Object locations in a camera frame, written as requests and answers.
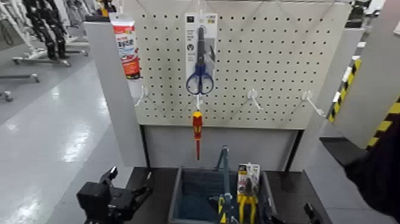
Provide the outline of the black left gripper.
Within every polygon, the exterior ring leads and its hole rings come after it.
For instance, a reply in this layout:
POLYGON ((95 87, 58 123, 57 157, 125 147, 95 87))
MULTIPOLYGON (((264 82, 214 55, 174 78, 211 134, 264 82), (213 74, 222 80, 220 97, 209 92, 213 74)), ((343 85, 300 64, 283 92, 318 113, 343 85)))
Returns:
POLYGON ((143 203, 152 195, 153 187, 143 186, 128 190, 115 188, 113 180, 118 175, 113 166, 100 178, 99 183, 86 182, 76 194, 83 209, 85 223, 124 223, 130 221, 143 203))

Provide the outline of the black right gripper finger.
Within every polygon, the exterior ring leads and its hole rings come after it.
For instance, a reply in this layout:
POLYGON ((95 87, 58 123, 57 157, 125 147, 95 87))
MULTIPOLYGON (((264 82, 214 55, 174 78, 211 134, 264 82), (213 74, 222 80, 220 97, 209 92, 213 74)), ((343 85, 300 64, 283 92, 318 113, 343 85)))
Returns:
POLYGON ((313 207, 311 203, 305 203, 304 212, 309 218, 308 224, 323 224, 321 214, 313 207))

